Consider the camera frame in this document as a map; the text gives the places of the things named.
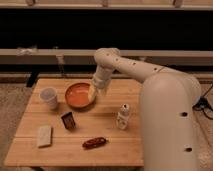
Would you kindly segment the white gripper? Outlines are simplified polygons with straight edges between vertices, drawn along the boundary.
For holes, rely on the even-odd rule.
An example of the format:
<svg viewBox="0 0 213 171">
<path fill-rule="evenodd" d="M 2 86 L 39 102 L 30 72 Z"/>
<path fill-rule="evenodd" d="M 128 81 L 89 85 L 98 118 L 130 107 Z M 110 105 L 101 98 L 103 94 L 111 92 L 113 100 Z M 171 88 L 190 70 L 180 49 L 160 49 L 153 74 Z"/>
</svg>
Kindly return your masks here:
<svg viewBox="0 0 213 171">
<path fill-rule="evenodd" d="M 113 69 L 97 66 L 88 91 L 88 99 L 90 102 L 95 99 L 98 89 L 105 89 L 109 85 L 112 73 Z"/>
</svg>

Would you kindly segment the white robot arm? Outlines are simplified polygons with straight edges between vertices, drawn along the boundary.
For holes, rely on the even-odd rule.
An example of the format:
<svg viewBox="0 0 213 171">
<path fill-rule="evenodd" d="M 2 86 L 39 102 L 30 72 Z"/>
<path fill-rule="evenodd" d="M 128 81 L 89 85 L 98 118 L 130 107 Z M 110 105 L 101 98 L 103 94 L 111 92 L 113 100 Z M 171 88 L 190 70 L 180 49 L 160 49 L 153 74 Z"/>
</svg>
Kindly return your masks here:
<svg viewBox="0 0 213 171">
<path fill-rule="evenodd" d="M 199 171 L 193 106 L 201 85 L 192 75 L 124 58 L 117 48 L 100 48 L 92 77 L 95 90 L 109 85 L 117 70 L 142 84 L 139 115 L 144 171 Z"/>
</svg>

